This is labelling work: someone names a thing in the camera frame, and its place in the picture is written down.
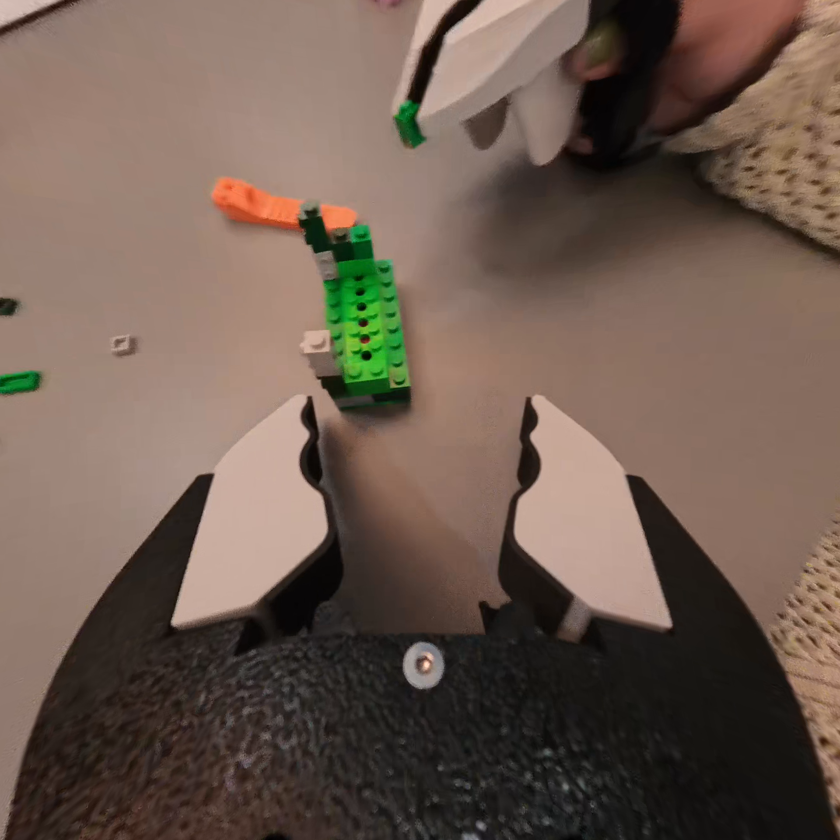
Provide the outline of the orange brick separator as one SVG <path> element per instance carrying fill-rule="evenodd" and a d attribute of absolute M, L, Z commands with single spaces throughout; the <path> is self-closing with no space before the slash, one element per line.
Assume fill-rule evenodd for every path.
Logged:
<path fill-rule="evenodd" d="M 229 219 L 246 224 L 281 228 L 300 233 L 299 215 L 303 202 L 296 198 L 274 196 L 247 182 L 220 177 L 211 191 L 215 207 Z"/>

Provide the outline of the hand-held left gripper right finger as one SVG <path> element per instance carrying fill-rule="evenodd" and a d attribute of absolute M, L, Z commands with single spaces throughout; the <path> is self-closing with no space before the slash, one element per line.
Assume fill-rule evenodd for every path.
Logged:
<path fill-rule="evenodd" d="M 625 468 L 543 395 L 526 399 L 502 590 L 541 635 L 580 642 L 594 620 L 668 634 L 674 622 Z"/>

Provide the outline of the small light grey lego brick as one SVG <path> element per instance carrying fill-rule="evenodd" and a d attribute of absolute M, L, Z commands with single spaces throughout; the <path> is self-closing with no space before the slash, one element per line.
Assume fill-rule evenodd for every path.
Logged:
<path fill-rule="evenodd" d="M 299 349 L 311 371 L 319 379 L 339 374 L 333 354 L 333 339 L 330 330 L 304 332 Z"/>

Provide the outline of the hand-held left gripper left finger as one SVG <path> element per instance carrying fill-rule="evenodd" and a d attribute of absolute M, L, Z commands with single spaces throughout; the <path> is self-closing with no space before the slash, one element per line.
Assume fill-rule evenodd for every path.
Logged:
<path fill-rule="evenodd" d="M 300 632 L 342 577 L 313 400 L 294 395 L 218 462 L 171 625 L 244 618 L 267 632 Z"/>

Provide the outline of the green lego assembly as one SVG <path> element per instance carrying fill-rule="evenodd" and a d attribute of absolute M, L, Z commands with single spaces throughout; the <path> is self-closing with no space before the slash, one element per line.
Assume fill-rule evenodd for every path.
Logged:
<path fill-rule="evenodd" d="M 331 332 L 339 372 L 315 375 L 321 388 L 341 410 L 409 404 L 412 381 L 393 263 L 375 257 L 367 225 L 330 227 L 317 202 L 301 206 L 299 224 L 322 281 L 321 329 Z"/>

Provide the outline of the pile of lego pieces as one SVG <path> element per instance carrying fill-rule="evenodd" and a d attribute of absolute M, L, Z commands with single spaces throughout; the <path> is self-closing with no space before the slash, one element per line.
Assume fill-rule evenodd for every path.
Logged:
<path fill-rule="evenodd" d="M 1 297 L 1 316 L 12 317 L 19 309 L 20 301 L 15 298 Z M 139 341 L 132 334 L 124 334 L 112 337 L 109 340 L 111 355 L 123 357 L 136 352 Z M 16 394 L 36 392 L 43 381 L 41 371 L 19 371 L 14 373 L 1 374 L 1 394 L 11 396 Z"/>

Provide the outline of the small green lego brick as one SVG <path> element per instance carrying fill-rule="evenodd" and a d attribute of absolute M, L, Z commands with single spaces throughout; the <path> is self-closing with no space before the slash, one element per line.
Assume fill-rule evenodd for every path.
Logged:
<path fill-rule="evenodd" d="M 393 114 L 393 122 L 398 137 L 404 147 L 414 150 L 426 141 L 418 124 L 420 105 L 411 99 L 399 103 Z"/>

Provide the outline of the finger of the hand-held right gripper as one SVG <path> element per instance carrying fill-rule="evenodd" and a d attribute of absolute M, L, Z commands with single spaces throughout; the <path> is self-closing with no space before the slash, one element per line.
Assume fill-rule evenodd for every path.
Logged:
<path fill-rule="evenodd" d="M 586 1 L 485 1 L 448 28 L 419 95 L 420 130 L 447 130 L 530 83 L 581 41 Z"/>
<path fill-rule="evenodd" d="M 471 14 L 480 1 L 424 1 L 395 92 L 393 111 L 405 102 L 422 103 L 446 34 Z"/>

